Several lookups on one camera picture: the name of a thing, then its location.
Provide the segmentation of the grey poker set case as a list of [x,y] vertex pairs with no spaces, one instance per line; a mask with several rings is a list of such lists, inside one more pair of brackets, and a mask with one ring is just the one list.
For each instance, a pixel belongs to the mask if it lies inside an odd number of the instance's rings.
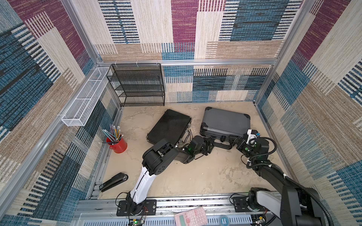
[[214,146],[226,150],[232,149],[232,142],[243,137],[251,125],[251,118],[244,113],[206,107],[200,127],[200,135],[220,140]]

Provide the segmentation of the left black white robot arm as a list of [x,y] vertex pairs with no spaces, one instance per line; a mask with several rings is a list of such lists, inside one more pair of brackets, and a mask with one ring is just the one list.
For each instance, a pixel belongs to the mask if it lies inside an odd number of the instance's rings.
[[156,176],[165,171],[173,162],[189,164],[200,157],[209,155],[215,147],[214,137],[195,136],[190,143],[182,147],[162,139],[148,149],[142,156],[142,169],[134,188],[127,193],[126,211],[136,215],[141,212],[148,191]]

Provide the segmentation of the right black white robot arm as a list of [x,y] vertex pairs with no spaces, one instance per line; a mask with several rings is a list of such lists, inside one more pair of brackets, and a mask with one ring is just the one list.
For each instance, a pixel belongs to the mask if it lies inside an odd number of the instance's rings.
[[268,181],[280,194],[276,197],[268,189],[251,188],[246,198],[251,211],[267,209],[284,226],[334,225],[331,214],[314,189],[294,181],[268,160],[268,156],[276,151],[275,148],[269,151],[269,144],[276,144],[273,139],[245,134],[242,137],[231,136],[229,142],[248,158],[246,168]]

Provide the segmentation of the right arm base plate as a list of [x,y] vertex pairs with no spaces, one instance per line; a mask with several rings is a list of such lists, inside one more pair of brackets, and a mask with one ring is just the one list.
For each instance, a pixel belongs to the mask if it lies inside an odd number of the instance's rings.
[[269,211],[267,208],[256,204],[251,205],[248,203],[246,196],[232,196],[230,198],[231,204],[234,207],[235,212],[266,212]]

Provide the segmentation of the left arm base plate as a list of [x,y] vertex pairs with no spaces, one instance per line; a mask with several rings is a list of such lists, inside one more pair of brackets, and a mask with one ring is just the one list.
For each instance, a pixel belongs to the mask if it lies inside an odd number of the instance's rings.
[[145,215],[153,216],[156,214],[157,200],[146,199],[142,203],[135,204],[133,201],[120,201],[116,215],[118,217],[140,217]]

